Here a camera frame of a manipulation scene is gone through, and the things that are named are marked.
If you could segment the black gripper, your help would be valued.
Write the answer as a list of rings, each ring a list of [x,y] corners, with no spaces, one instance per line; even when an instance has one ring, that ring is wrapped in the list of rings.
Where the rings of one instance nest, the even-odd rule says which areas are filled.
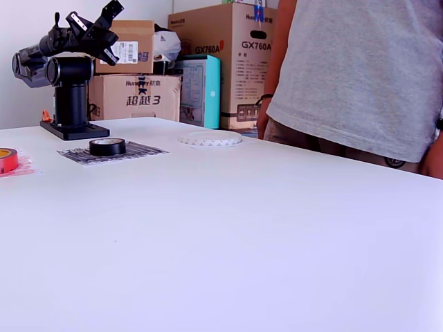
[[[114,55],[111,47],[118,41],[118,36],[110,28],[119,14],[117,10],[103,10],[96,21],[91,22],[80,17],[77,12],[71,12],[66,17],[71,29],[67,51],[86,53],[115,66],[119,58]]]

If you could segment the person's right hand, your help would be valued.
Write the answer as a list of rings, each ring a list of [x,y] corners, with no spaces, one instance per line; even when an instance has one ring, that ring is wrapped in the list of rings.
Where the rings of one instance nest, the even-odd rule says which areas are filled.
[[[260,112],[257,119],[257,136],[260,140],[264,138],[264,133],[266,131],[266,126],[269,120],[267,115],[267,109],[271,102],[271,98],[264,99],[260,105]]]

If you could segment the person's left hand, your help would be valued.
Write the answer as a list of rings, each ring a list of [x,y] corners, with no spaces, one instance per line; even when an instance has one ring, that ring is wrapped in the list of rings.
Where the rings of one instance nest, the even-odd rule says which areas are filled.
[[[432,178],[443,179],[443,140],[442,132],[429,147],[421,161],[419,173]]]

